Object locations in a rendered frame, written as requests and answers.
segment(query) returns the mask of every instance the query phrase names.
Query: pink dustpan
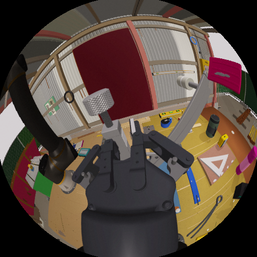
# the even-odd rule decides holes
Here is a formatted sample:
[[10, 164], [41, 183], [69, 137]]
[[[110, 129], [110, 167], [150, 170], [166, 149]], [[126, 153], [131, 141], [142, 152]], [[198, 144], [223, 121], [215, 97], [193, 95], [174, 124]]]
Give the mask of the pink dustpan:
[[242, 67], [239, 63], [221, 58], [209, 58], [208, 80], [240, 94]]

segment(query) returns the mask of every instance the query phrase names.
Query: dark green thermos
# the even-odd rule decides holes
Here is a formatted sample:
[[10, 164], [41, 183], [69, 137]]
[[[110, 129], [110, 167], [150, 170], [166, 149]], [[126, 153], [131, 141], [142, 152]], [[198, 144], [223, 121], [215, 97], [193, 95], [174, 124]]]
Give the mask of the dark green thermos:
[[219, 123], [220, 123], [220, 118], [217, 115], [212, 114], [209, 118], [209, 123], [206, 130], [206, 135], [209, 138], [213, 138], [215, 136]]

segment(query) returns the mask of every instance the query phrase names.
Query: black ring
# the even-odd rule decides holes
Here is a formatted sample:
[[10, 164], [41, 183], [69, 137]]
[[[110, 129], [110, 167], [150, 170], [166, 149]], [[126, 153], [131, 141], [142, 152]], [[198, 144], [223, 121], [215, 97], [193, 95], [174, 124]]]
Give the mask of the black ring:
[[[67, 101], [67, 99], [66, 99], [66, 94], [67, 93], [70, 93], [71, 94], [71, 96], [72, 96], [72, 100], [71, 101]], [[66, 102], [66, 103], [68, 103], [68, 104], [71, 104], [73, 101], [74, 101], [74, 94], [71, 92], [71, 91], [66, 91], [65, 92], [65, 94], [64, 94], [64, 101]]]

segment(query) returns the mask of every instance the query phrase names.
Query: black scissors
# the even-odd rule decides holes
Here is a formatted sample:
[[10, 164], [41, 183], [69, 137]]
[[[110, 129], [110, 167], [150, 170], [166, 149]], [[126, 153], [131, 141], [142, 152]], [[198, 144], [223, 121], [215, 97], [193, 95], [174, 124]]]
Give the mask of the black scissors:
[[198, 229], [198, 231], [190, 238], [193, 238], [201, 229], [202, 227], [206, 224], [206, 222], [208, 221], [208, 219], [212, 216], [212, 214], [214, 213], [215, 208], [218, 206], [218, 204], [223, 200], [223, 196], [219, 195], [216, 199], [216, 204], [215, 206], [212, 208], [212, 210], [210, 211], [210, 213], [205, 217], [205, 219], [195, 228], [193, 229], [189, 234], [187, 234], [186, 236], [188, 237], [192, 232], [194, 232], [205, 220], [205, 222], [203, 223], [203, 225]]

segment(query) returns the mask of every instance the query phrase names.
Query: brown square board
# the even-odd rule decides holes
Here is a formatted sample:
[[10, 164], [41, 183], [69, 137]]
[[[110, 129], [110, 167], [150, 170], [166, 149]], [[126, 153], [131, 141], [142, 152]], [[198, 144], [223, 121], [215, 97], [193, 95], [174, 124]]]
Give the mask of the brown square board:
[[228, 144], [221, 148], [216, 144], [197, 159], [205, 171], [210, 185], [213, 185], [228, 170], [236, 157]]

